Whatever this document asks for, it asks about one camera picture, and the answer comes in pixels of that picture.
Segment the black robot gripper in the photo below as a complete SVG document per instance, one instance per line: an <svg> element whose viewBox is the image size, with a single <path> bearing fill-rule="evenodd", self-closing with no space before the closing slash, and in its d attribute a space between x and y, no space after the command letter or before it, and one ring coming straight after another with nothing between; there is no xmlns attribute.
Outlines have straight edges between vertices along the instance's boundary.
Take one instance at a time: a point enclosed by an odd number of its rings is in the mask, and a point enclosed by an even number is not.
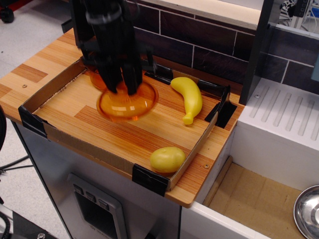
<svg viewBox="0 0 319 239"><path fill-rule="evenodd" d="M143 81L142 70L157 70L152 48L136 39L134 22L140 14L135 0L79 2L79 48L84 63L93 66L115 94L122 77L128 95L134 95Z"/></svg>

